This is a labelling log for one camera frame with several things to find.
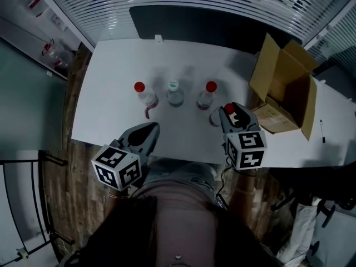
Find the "long dark desk divider panel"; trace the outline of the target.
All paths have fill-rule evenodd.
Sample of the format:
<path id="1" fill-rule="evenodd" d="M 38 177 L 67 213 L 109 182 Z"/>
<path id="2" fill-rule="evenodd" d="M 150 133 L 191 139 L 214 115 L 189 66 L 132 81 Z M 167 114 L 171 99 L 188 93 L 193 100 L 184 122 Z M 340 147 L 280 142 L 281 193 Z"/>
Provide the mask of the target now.
<path id="1" fill-rule="evenodd" d="M 255 54 L 268 33 L 280 48 L 297 37 L 238 14 L 185 6 L 136 6 L 130 15 L 141 39 L 204 43 Z"/>

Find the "black office chair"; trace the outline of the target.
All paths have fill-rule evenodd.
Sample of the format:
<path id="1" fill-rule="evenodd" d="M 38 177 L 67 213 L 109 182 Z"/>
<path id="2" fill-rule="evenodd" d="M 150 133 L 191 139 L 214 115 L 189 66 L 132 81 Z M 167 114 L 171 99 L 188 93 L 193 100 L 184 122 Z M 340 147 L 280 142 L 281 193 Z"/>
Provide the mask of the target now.
<path id="1" fill-rule="evenodd" d="M 321 199 L 317 204 L 317 212 L 322 212 L 326 219 L 322 227 L 326 227 L 335 212 L 325 207 L 327 201 L 334 201 L 344 210 L 356 207 L 356 161 L 340 167 L 304 167 L 304 168 L 271 168 L 269 172 L 280 183 L 293 192 L 277 205 L 272 211 L 280 209 L 293 200 L 296 207 L 298 201 L 306 203 L 313 197 Z"/>

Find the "person's left forearm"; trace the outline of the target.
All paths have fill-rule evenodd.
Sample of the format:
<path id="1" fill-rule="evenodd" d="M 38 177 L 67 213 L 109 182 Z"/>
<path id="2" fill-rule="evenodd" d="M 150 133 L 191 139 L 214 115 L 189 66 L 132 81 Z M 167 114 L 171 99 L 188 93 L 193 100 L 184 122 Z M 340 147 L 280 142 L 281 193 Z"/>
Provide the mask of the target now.
<path id="1" fill-rule="evenodd" d="M 114 202 L 117 202 L 119 200 L 123 200 L 126 198 L 128 198 L 128 190 L 118 191 L 115 189 L 110 189 L 108 191 L 108 202 L 109 203 L 114 203 Z"/>

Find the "short dark desk divider panel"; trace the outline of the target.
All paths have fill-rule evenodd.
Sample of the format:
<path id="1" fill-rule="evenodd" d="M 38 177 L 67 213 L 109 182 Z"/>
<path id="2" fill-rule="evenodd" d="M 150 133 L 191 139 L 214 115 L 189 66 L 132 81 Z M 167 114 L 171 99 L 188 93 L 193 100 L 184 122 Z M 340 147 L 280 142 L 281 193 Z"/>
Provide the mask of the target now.
<path id="1" fill-rule="evenodd" d="M 348 75 L 356 78 L 356 46 L 331 55 L 314 70 L 314 74 L 318 75 L 333 66 L 338 66 Z"/>

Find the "person's torso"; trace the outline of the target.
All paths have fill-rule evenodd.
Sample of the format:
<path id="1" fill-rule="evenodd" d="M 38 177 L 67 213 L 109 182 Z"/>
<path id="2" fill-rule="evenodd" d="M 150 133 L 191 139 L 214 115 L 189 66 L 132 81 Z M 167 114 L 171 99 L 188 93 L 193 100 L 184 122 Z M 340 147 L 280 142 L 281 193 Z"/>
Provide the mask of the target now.
<path id="1" fill-rule="evenodd" d="M 204 193 L 171 183 L 121 200 L 83 250 L 86 267 L 272 267 L 250 229 Z"/>

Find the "person's legs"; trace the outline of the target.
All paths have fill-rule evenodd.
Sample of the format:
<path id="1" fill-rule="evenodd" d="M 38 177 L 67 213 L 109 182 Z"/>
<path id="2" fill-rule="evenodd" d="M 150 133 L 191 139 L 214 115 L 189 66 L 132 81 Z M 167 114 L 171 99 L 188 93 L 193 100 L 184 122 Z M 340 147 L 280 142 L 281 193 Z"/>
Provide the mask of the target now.
<path id="1" fill-rule="evenodd" d="M 209 197 L 213 198 L 216 174 L 213 166 L 203 162 L 163 158 L 149 164 L 149 173 L 143 185 L 165 180 L 180 181 L 204 190 Z"/>

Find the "white table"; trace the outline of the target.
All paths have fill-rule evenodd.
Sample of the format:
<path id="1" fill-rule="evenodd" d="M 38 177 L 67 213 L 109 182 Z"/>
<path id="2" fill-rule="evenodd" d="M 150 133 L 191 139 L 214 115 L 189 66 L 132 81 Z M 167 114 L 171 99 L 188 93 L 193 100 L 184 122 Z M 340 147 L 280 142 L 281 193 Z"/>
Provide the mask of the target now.
<path id="1" fill-rule="evenodd" d="M 128 128 L 147 121 L 160 124 L 153 154 L 158 157 L 223 164 L 223 133 L 209 123 L 210 111 L 196 100 L 209 81 L 217 83 L 213 107 L 228 102 L 246 105 L 256 58 L 229 48 L 179 41 L 119 39 L 97 44 L 77 102 L 72 138 L 110 144 Z M 145 117 L 136 82 L 159 98 Z M 168 84 L 178 81 L 184 103 L 172 107 Z M 317 84 L 315 119 L 310 139 L 294 130 L 266 134 L 265 167 L 338 166 L 356 161 L 356 104 L 326 84 Z M 323 120 L 326 143 L 322 143 Z"/>

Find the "large clear water jug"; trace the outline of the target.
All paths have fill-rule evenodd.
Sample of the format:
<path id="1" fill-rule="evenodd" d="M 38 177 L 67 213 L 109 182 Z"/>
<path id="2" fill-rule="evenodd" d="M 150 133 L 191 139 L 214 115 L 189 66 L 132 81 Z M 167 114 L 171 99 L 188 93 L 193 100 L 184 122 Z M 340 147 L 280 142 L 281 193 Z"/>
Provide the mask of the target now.
<path id="1" fill-rule="evenodd" d="M 72 64 L 73 54 L 61 41 L 51 39 L 44 45 L 40 58 L 43 63 L 52 68 L 67 70 Z"/>

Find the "whiteboard on black stand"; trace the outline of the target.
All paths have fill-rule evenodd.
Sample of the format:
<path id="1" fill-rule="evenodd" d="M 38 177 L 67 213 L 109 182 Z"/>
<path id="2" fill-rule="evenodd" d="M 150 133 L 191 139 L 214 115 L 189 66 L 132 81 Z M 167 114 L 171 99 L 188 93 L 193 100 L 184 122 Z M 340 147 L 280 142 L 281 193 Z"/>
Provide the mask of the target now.
<path id="1" fill-rule="evenodd" d="M 43 151 L 0 152 L 0 267 L 59 267 L 63 248 L 73 241 L 48 219 L 43 164 L 65 162 Z"/>

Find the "brown cardboard box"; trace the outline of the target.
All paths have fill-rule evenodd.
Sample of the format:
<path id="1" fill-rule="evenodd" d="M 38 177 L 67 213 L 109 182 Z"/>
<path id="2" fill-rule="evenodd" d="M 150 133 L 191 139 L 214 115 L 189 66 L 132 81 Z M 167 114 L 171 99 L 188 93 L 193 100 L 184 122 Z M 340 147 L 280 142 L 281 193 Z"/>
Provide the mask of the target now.
<path id="1" fill-rule="evenodd" d="M 312 73 L 318 66 L 296 41 L 280 48 L 266 34 L 249 81 L 259 98 L 253 113 L 262 128 L 272 134 L 300 130 L 310 139 L 317 98 Z"/>

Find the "person's right forearm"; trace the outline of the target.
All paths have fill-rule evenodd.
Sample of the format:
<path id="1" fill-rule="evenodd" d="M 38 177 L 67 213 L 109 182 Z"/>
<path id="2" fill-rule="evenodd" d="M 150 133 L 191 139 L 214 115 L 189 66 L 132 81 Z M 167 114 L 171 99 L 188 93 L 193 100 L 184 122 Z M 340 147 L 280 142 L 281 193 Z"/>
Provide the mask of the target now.
<path id="1" fill-rule="evenodd" d="M 239 171 L 236 187 L 245 191 L 253 191 L 255 188 L 256 170 Z M 236 215 L 242 222 L 248 224 L 254 196 L 244 196 L 235 191 L 229 202 L 229 211 Z"/>

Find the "clear plastic bottle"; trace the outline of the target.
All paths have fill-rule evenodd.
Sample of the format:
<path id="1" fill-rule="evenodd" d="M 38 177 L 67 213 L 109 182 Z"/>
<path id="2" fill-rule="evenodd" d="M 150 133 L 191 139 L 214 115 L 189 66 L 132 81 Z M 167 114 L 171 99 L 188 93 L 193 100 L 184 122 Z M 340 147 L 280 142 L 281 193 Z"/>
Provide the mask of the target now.
<path id="1" fill-rule="evenodd" d="M 180 107 L 184 103 L 184 91 L 178 81 L 169 82 L 166 98 L 172 107 Z"/>

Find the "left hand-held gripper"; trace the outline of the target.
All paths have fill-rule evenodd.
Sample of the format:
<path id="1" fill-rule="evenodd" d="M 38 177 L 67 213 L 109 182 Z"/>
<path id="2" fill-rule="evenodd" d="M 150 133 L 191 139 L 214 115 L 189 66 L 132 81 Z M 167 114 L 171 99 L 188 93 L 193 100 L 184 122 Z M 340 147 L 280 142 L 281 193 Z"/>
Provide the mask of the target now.
<path id="1" fill-rule="evenodd" d="M 103 145 L 91 163 L 99 182 L 117 191 L 141 187 L 147 178 L 147 161 L 160 135 L 157 122 L 126 130 L 118 140 Z"/>

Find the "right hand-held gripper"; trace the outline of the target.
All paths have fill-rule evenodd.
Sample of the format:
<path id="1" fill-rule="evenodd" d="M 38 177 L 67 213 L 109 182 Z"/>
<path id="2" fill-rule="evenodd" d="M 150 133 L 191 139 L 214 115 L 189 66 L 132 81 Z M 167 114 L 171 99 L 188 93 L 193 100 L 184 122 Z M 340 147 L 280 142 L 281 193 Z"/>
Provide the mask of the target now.
<path id="1" fill-rule="evenodd" d="M 236 102 L 232 105 L 233 122 L 224 107 L 219 108 L 225 154 L 236 171 L 261 168 L 267 150 L 265 132 L 252 111 Z"/>

